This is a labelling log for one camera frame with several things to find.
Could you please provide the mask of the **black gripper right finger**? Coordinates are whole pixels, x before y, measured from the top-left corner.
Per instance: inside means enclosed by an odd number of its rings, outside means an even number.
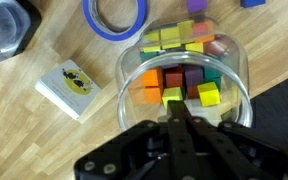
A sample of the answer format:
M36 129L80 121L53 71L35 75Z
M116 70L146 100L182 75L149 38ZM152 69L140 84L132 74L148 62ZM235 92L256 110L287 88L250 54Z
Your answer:
M210 153L209 164L203 168L204 176L208 175L206 169L211 168L220 180L259 180L260 173L226 135L189 111L185 115L186 125L198 139L198 146Z

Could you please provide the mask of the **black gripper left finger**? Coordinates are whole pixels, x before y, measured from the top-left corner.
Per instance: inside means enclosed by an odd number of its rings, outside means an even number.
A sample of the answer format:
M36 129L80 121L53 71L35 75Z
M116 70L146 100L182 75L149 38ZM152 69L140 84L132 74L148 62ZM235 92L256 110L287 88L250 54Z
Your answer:
M183 101L168 102L168 134L172 172L177 180L199 180L195 147L188 126L191 115Z

